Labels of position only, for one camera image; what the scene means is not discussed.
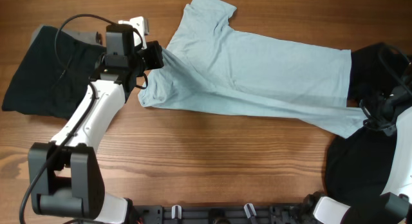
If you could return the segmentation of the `light blue t-shirt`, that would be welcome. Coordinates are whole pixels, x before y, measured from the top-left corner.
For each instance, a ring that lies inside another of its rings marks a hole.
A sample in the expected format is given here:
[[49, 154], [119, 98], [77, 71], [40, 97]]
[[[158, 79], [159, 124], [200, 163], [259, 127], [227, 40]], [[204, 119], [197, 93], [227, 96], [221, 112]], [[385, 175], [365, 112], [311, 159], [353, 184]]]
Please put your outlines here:
[[236, 7], [192, 0], [149, 74], [144, 107], [220, 115], [297, 118], [348, 138], [364, 113], [348, 107], [351, 52], [240, 32]]

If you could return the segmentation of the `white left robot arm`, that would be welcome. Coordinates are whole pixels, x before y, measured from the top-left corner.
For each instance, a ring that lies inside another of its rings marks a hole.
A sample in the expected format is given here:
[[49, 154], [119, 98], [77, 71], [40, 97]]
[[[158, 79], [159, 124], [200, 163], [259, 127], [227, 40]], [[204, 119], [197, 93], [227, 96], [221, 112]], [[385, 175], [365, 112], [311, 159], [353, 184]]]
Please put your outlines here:
[[107, 49], [97, 60], [80, 105], [48, 143], [28, 153], [30, 186], [23, 204], [34, 213], [96, 223], [138, 223], [130, 199], [106, 192], [96, 152], [117, 112], [138, 87], [145, 71], [163, 67], [162, 47], [146, 42], [143, 17], [106, 28]]

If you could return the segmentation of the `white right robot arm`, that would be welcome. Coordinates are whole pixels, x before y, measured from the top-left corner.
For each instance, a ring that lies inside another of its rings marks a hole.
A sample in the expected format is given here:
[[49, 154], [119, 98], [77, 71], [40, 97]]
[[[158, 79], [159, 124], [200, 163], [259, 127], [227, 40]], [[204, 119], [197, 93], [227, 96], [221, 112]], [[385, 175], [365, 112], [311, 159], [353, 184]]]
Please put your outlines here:
[[396, 87], [376, 116], [326, 155], [321, 223], [411, 223], [411, 90]]

